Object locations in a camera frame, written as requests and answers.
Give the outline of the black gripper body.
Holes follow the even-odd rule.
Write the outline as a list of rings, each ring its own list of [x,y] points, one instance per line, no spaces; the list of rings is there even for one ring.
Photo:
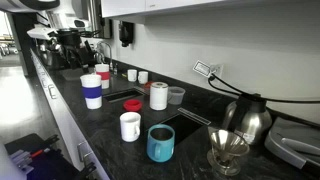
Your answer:
[[[78,30],[58,30],[56,37],[66,60],[72,58],[80,60],[87,56],[86,49],[81,47],[82,41]]]

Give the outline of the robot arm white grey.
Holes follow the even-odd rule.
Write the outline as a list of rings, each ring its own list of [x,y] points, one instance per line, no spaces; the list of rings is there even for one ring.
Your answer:
[[[76,16],[72,0],[0,0],[0,8],[10,13],[44,11],[50,26],[34,27],[27,34],[35,39],[56,39],[64,48],[65,54],[81,56],[80,37],[82,34],[93,34],[93,31],[86,31],[86,28],[92,27],[92,22]]]

